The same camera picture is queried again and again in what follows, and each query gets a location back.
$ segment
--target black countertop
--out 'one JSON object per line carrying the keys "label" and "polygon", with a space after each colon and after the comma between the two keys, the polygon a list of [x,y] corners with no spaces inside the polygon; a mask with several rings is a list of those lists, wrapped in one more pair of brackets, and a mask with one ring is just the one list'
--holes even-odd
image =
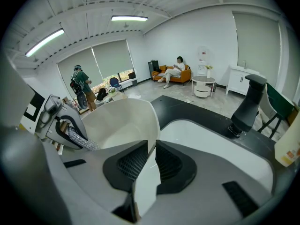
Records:
{"label": "black countertop", "polygon": [[227,130],[232,123],[230,118],[172,97],[160,96],[151,103],[157,114],[161,130],[172,121],[190,120],[265,158],[274,171],[272,193],[286,188],[294,177],[294,165],[286,168],[275,159],[275,141],[265,135],[251,129],[246,134],[243,132],[237,138]]}

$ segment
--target gray tile floor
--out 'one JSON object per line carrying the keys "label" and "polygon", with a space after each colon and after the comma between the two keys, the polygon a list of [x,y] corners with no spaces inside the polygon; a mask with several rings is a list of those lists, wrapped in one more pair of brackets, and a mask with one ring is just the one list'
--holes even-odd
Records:
{"label": "gray tile floor", "polygon": [[[125,90],[125,94],[129,97],[140,97],[141,99],[147,101],[153,101],[154,99],[160,97],[161,95],[169,96],[181,101],[185,101],[196,106],[211,110],[215,113],[219,113],[223,116],[231,118],[232,114],[239,107],[244,99],[244,95],[235,92],[229,92],[228,95],[225,94],[226,90],[217,87],[216,92],[213,93],[212,98],[201,98],[192,95],[192,84],[191,82],[183,86],[182,84],[171,82],[170,87],[163,89],[165,82],[159,83],[157,81],[146,81],[138,84],[136,87],[131,87]],[[254,130],[258,130],[262,126],[262,119],[258,115],[255,119],[255,123],[252,127]],[[288,129],[288,125],[285,121],[280,123],[277,132],[273,136],[274,141],[278,141],[280,137]],[[262,131],[265,136],[270,136],[271,129],[268,127]]]}

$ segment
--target seated woman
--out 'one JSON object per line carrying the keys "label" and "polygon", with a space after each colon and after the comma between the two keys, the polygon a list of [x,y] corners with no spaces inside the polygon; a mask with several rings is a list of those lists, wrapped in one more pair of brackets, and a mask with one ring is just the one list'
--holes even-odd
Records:
{"label": "seated woman", "polygon": [[164,76],[158,80],[159,83],[162,83],[164,81],[164,78],[167,82],[167,85],[164,86],[164,88],[169,87],[169,81],[172,76],[178,76],[181,74],[182,71],[184,71],[185,66],[183,63],[183,58],[179,56],[177,58],[177,63],[173,65],[173,69],[167,69],[166,72],[164,73]]}

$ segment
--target standing man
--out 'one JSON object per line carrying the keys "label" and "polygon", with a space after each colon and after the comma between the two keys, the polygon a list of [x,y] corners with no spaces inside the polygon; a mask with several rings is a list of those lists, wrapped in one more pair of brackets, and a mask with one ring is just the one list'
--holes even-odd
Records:
{"label": "standing man", "polygon": [[89,84],[91,84],[92,81],[89,80],[89,77],[83,72],[80,65],[76,65],[74,67],[74,73],[72,75],[72,78],[74,78],[78,83],[79,82],[83,83],[83,92],[84,92],[84,94],[86,96],[86,99],[88,101],[89,109],[92,112],[93,110],[96,109],[96,104],[94,102],[95,99],[96,99],[96,96],[89,87]]}
{"label": "standing man", "polygon": [[164,81],[164,78],[167,82],[167,85],[164,86],[164,88],[169,87],[170,78],[172,76],[178,76],[181,74],[182,71],[184,71],[185,65],[183,63],[183,58],[179,56],[177,58],[177,63],[173,65],[173,69],[167,69],[164,73],[164,76],[158,80],[159,83],[162,83]]}

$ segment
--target white paper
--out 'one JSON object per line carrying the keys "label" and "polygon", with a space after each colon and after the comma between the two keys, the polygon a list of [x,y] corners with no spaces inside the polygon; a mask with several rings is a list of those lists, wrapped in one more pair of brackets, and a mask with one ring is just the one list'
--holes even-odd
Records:
{"label": "white paper", "polygon": [[28,107],[27,107],[27,113],[30,114],[31,116],[34,115],[35,111],[36,111],[36,107],[33,106],[32,104],[29,104]]}

